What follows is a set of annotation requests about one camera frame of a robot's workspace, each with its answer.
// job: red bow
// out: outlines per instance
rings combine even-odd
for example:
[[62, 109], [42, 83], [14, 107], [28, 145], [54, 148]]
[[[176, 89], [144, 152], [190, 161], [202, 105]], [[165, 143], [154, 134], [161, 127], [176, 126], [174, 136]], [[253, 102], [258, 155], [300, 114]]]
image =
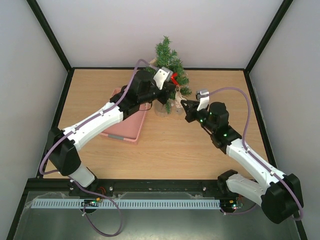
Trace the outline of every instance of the red bow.
[[172, 74], [171, 76], [171, 81], [174, 83], [174, 85], [179, 86], [179, 83], [177, 82], [177, 80], [175, 79], [178, 76], [178, 73], [175, 72], [174, 74]]

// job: back wall panel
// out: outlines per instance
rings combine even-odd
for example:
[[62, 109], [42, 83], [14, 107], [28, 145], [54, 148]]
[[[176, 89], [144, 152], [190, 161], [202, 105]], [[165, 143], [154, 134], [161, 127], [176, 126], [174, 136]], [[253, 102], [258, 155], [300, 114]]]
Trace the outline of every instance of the back wall panel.
[[38, 0], [73, 67], [151, 60], [169, 36], [185, 67], [245, 68], [281, 0]]

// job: black vertical post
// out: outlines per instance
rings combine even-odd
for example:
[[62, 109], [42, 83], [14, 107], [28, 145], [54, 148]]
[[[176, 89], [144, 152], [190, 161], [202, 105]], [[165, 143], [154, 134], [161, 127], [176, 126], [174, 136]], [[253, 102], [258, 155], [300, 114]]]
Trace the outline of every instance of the black vertical post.
[[43, 31], [45, 32], [46, 36], [48, 37], [50, 43], [52, 44], [56, 54], [58, 54], [63, 66], [67, 71], [71, 70], [71, 65], [68, 62], [68, 59], [66, 55], [64, 54], [64, 51], [62, 50], [58, 40], [56, 39], [56, 36], [54, 35], [54, 32], [52, 31], [51, 27], [49, 26], [49, 23], [47, 22], [44, 13], [41, 11], [40, 6], [38, 5], [36, 0], [26, 0], [33, 11], [36, 19], [40, 23]]
[[252, 58], [250, 59], [248, 65], [245, 68], [245, 73], [250, 73], [251, 70], [254, 68], [258, 58], [262, 54], [263, 50], [267, 46], [269, 40], [271, 39], [272, 35], [276, 31], [279, 23], [281, 22], [282, 18], [286, 14], [287, 10], [289, 9], [291, 3], [294, 0], [283, 0], [282, 4], [280, 5], [278, 11], [276, 12], [272, 22], [270, 23], [268, 29], [266, 30], [263, 38], [261, 39], [258, 47], [256, 48]]

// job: gray floor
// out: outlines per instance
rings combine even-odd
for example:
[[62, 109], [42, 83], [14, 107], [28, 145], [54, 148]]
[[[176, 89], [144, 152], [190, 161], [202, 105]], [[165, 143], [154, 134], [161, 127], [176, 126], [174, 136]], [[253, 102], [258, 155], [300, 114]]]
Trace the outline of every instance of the gray floor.
[[[295, 223], [270, 222], [257, 207], [253, 212], [223, 216], [219, 210], [122, 210], [124, 228], [113, 239], [124, 240], [298, 240]], [[103, 232], [114, 233], [118, 212], [98, 209], [90, 219]], [[104, 239], [82, 217], [79, 209], [25, 208], [15, 236], [17, 240]]]

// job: black metal frame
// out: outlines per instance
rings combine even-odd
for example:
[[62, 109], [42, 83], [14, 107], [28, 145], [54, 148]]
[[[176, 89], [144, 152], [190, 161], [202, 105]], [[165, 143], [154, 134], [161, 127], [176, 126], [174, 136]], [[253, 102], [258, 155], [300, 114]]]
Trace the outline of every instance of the black metal frame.
[[[67, 57], [65, 56], [62, 48], [58, 40], [56, 39], [52, 29], [50, 28], [42, 10], [40, 9], [36, 0], [26, 0], [32, 9], [34, 15], [38, 19], [42, 29], [44, 30], [45, 34], [47, 35], [48, 39], [50, 40], [54, 50], [56, 51], [57, 55], [59, 56], [62, 64], [64, 65], [65, 69], [67, 70], [68, 74], [65, 80], [65, 84], [62, 90], [62, 94], [54, 115], [54, 119], [52, 122], [52, 127], [56, 127], [59, 124], [61, 114], [66, 102], [66, 98], [68, 95], [69, 87], [73, 78], [74, 71], [76, 69], [117, 69], [117, 70], [130, 70], [133, 67], [71, 67], [68, 62]], [[250, 94], [251, 102], [253, 105], [253, 109], [255, 112], [255, 116], [257, 119], [258, 127], [261, 133], [262, 141], [264, 144], [264, 148], [266, 151], [267, 158], [273, 166], [276, 167], [275, 158], [271, 149], [271, 145], [268, 139], [266, 127], [264, 125], [264, 121], [260, 112], [259, 104], [257, 101], [257, 97], [255, 95], [255, 91], [252, 85], [252, 81], [250, 79], [250, 72], [253, 69], [254, 65], [258, 61], [261, 53], [265, 49], [266, 45], [268, 44], [269, 40], [271, 39], [273, 33], [277, 29], [279, 23], [281, 22], [282, 18], [286, 14], [287, 10], [289, 9], [293, 0], [283, 0], [281, 6], [279, 7], [277, 13], [275, 14], [272, 22], [270, 23], [266, 33], [264, 34], [262, 40], [260, 41], [257, 49], [255, 50], [251, 60], [249, 61], [247, 67], [243, 68], [186, 68], [186, 70], [208, 70], [208, 71], [243, 71], [246, 84], [248, 87], [248, 91]], [[175, 190], [176, 192], [188, 192], [191, 194], [195, 193], [202, 193], [204, 196], [207, 197], [216, 197], [219, 199], [226, 198], [225, 196], [221, 195], [218, 191], [217, 187], [217, 180], [127, 180], [127, 179], [100, 179], [102, 183], [112, 185], [113, 192], [158, 192], [158, 191], [165, 191], [165, 190]], [[21, 200], [19, 202], [16, 214], [14, 216], [9, 234], [7, 236], [7, 240], [11, 240], [14, 238], [16, 233], [16, 229], [19, 223], [19, 219], [21, 213], [23, 211], [27, 196], [29, 191], [37, 191], [37, 192], [68, 192], [69, 180], [67, 179], [43, 179], [43, 176], [37, 173], [36, 178], [28, 179], [25, 189], [22, 193]], [[229, 195], [227, 198], [233, 198], [234, 195]], [[303, 224], [301, 221], [296, 222], [296, 226], [302, 240], [307, 239], [307, 235]]]

